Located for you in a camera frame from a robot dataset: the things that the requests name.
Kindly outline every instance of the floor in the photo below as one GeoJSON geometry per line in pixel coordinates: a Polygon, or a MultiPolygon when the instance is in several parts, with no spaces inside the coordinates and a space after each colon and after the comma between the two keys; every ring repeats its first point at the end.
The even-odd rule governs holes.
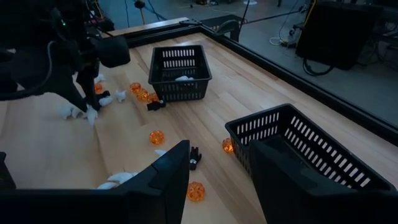
{"type": "MultiPolygon", "coordinates": [[[[142,20],[138,9],[134,7],[132,0],[126,1],[130,26],[141,25],[142,20]]],[[[298,8],[304,2],[305,0],[298,0],[295,5],[295,0],[283,0],[281,7],[277,7],[277,0],[258,0],[258,5],[249,7],[246,18],[248,21],[252,21],[286,13],[292,9],[292,6],[295,5],[295,8],[298,8]]],[[[184,3],[183,0],[152,0],[151,3],[155,10],[167,19],[192,17],[200,20],[226,14],[242,16],[245,8],[241,1],[233,1],[232,4],[226,4],[225,1],[220,0],[219,6],[203,7],[194,4],[193,8],[190,8],[190,4],[184,3]]],[[[123,1],[100,0],[100,4],[105,14],[114,21],[116,29],[127,27],[123,1]]],[[[143,11],[146,23],[157,21],[154,14],[148,10],[143,11]]],[[[292,24],[302,22],[303,17],[304,14],[292,14],[289,16],[282,29],[282,37],[289,31],[292,24]]],[[[240,43],[398,127],[398,116],[396,116],[396,111],[398,110],[398,100],[396,100],[398,72],[396,70],[394,71],[386,65],[375,64],[366,68],[355,66],[350,71],[334,69],[323,77],[310,77],[303,71],[302,60],[295,57],[294,50],[273,46],[269,43],[271,37],[279,36],[279,30],[285,20],[286,16],[243,26],[240,43]]],[[[362,54],[364,60],[369,58],[369,51],[371,52],[369,49],[364,49],[362,54]]],[[[398,58],[398,52],[389,53],[388,57],[398,58]]],[[[324,65],[316,63],[313,63],[312,67],[314,70],[319,71],[325,69],[324,65]]]]}
{"type": "MultiPolygon", "coordinates": [[[[1,102],[0,148],[7,153],[6,164],[17,186],[20,189],[92,189],[111,174],[142,171],[157,159],[155,149],[167,150],[181,140],[189,139],[190,144],[199,147],[203,154],[198,169],[190,172],[190,181],[201,182],[206,188],[206,196],[200,203],[186,200],[182,223],[265,223],[250,176],[234,154],[222,150],[221,142],[229,137],[224,127],[226,122],[284,103],[294,105],[368,166],[398,186],[395,146],[203,34],[130,49],[131,62],[128,64],[100,68],[100,72],[106,74],[102,85],[114,93],[128,89],[132,82],[139,82],[153,92],[147,82],[152,49],[192,44],[203,46],[213,75],[202,100],[168,103],[161,110],[147,111],[146,103],[128,93],[124,102],[114,101],[102,108],[94,127],[82,118],[63,120],[57,109],[65,100],[54,94],[1,102]],[[149,134],[154,130],[165,133],[163,145],[154,146],[149,142],[149,134]]],[[[296,126],[300,129],[302,125],[296,123],[296,126]]],[[[281,128],[277,130],[279,134],[287,135],[280,133],[281,128]]],[[[273,132],[270,128],[267,134],[262,128],[252,131],[257,133],[256,136],[259,133],[269,136],[273,132]]],[[[298,133],[287,138],[298,141],[299,138],[304,140],[305,136],[298,133]]],[[[318,137],[313,140],[321,142],[318,137]]],[[[315,155],[307,153],[306,156],[319,167],[329,170],[326,167],[330,165],[325,161],[332,160],[341,162],[347,173],[363,172],[360,167],[343,162],[340,154],[334,151],[337,147],[333,150],[328,147],[330,156],[334,155],[328,160],[318,157],[314,147],[310,149],[306,144],[297,144],[297,147],[301,147],[301,151],[313,150],[315,155]]],[[[343,178],[338,177],[329,176],[344,185],[343,178]]]]}

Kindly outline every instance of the wooden tabletop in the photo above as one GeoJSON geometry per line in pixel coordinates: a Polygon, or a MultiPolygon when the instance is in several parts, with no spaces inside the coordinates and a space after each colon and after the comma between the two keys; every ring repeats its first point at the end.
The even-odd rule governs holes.
{"type": "Polygon", "coordinates": [[[236,55],[203,34],[130,49],[131,62],[101,67],[105,89],[128,90],[147,82],[153,47],[200,44],[213,75],[206,97],[168,103],[147,111],[128,94],[99,112],[95,126],[84,119],[59,117],[65,103],[45,94],[0,103],[0,151],[19,188],[86,188],[102,184],[111,174],[140,172],[157,159],[155,149],[169,149],[189,139],[203,153],[190,181],[202,182],[206,197],[185,203],[182,223],[265,223],[251,179],[233,154],[221,149],[229,134],[224,124],[236,118],[291,103],[346,146],[376,172],[398,186],[398,150],[359,125],[334,112],[266,70],[236,55]],[[161,130],[166,142],[154,147],[149,133],[161,130]]]}

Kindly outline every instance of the small black toy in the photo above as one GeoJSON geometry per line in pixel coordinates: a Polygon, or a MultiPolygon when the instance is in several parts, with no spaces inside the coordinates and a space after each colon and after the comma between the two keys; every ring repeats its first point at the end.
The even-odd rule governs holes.
{"type": "Polygon", "coordinates": [[[159,102],[152,102],[152,103],[147,104],[148,111],[151,111],[151,110],[157,111],[163,107],[166,107],[166,102],[163,100],[160,100],[159,102]]]}
{"type": "Polygon", "coordinates": [[[197,165],[201,159],[201,154],[199,154],[198,147],[191,147],[190,161],[189,161],[189,169],[195,170],[197,169],[197,165]]]}

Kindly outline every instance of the orange translucent ball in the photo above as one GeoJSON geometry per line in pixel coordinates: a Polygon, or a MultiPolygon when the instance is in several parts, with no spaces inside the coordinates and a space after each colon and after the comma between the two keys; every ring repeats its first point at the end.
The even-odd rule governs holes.
{"type": "Polygon", "coordinates": [[[141,84],[140,83],[132,83],[130,85],[130,91],[134,94],[137,94],[141,91],[141,84]]]}
{"type": "Polygon", "coordinates": [[[158,146],[164,142],[164,134],[162,131],[153,131],[149,134],[149,141],[158,146]]]}
{"type": "Polygon", "coordinates": [[[230,138],[224,139],[223,141],[223,149],[224,151],[230,153],[234,151],[234,148],[232,147],[232,141],[230,138]]]}
{"type": "Polygon", "coordinates": [[[100,94],[103,92],[104,88],[103,88],[102,84],[97,83],[94,85],[94,90],[95,90],[96,94],[100,94]]]}
{"type": "Polygon", "coordinates": [[[156,93],[149,93],[147,100],[149,103],[159,102],[159,98],[157,97],[156,93]]]}
{"type": "Polygon", "coordinates": [[[140,92],[137,93],[137,99],[141,102],[145,102],[148,100],[148,91],[145,89],[141,89],[140,92]]]}
{"type": "Polygon", "coordinates": [[[187,197],[192,202],[199,202],[205,198],[205,187],[199,182],[188,184],[187,197]]]}

